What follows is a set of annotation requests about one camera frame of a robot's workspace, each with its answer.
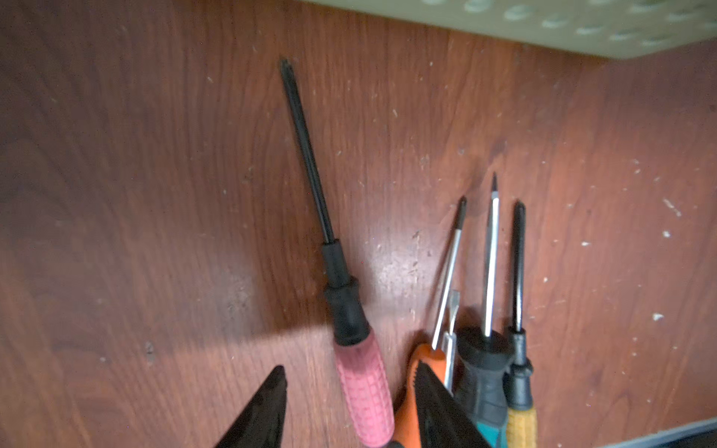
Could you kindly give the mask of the small green black screwdriver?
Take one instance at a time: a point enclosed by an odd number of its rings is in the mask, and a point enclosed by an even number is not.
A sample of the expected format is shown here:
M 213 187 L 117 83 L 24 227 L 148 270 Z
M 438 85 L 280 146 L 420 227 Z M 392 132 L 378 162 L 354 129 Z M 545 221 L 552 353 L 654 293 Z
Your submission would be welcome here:
M 482 324 L 457 332 L 463 375 L 456 400 L 490 447 L 507 445 L 508 406 L 503 376 L 513 358 L 507 339 L 493 330 L 500 230 L 498 179 L 492 177 L 485 235 Z

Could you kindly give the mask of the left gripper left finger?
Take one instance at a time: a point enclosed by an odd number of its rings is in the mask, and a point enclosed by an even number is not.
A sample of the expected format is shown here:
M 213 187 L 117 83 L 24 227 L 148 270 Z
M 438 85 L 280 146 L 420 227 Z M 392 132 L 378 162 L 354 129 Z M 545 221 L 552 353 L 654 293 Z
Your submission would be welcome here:
M 280 448 L 288 403 L 285 367 L 276 365 L 216 448 Z

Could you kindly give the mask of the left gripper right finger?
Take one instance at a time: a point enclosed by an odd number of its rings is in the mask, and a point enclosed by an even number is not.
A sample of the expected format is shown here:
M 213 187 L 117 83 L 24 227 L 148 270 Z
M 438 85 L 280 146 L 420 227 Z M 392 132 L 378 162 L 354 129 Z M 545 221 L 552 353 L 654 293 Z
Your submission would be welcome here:
M 487 440 L 423 361 L 418 363 L 414 388 L 423 448 L 489 448 Z

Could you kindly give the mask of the small clear slim screwdriver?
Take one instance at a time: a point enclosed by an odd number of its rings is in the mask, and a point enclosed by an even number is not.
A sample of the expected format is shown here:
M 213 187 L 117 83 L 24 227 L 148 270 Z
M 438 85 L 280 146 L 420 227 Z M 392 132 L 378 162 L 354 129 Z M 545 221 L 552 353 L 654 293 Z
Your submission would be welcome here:
M 448 298 L 449 320 L 447 331 L 443 337 L 443 350 L 446 354 L 446 373 L 444 374 L 444 386 L 450 394 L 453 394 L 454 371 L 457 354 L 457 314 L 460 306 L 460 292 L 452 289 Z

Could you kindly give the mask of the pink handled screwdriver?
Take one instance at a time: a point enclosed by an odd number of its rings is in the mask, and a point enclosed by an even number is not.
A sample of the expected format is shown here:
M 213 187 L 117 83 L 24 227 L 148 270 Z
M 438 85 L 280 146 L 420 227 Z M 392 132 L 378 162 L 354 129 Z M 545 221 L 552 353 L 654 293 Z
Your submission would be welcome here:
M 288 59 L 280 60 L 279 70 L 323 235 L 321 254 L 327 278 L 324 297 L 332 316 L 333 352 L 345 404 L 360 442 L 366 447 L 384 447 L 395 429 L 384 358 L 360 301 L 359 280 L 349 272 L 341 242 L 332 229 L 298 85 Z

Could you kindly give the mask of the orange black screwdriver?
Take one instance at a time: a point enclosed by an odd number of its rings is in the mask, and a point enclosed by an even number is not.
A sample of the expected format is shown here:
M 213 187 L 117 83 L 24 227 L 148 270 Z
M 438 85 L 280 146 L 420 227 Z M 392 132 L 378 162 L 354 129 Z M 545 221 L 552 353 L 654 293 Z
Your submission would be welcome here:
M 442 350 L 442 336 L 446 307 L 451 297 L 451 286 L 459 252 L 461 233 L 466 217 L 467 198 L 462 196 L 457 206 L 450 246 L 446 261 L 442 268 L 442 289 L 438 302 L 437 317 L 429 343 L 421 343 L 414 350 L 408 364 L 406 390 L 403 402 L 395 414 L 395 430 L 388 447 L 420 447 L 420 432 L 418 423 L 418 409 L 416 408 L 416 390 L 414 386 L 418 364 L 427 364 L 440 380 L 446 376 L 446 353 Z

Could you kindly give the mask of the yellow handled screwdriver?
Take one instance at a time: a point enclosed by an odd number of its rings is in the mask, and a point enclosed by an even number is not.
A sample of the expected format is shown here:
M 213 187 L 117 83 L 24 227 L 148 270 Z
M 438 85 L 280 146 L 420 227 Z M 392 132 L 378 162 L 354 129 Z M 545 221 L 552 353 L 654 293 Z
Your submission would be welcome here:
M 526 207 L 517 201 L 513 208 L 513 317 L 507 332 L 513 349 L 513 361 L 504 376 L 503 386 L 508 404 L 507 446 L 536 448 L 538 422 L 530 382 L 533 366 L 528 358 L 527 333 L 523 328 L 526 224 Z

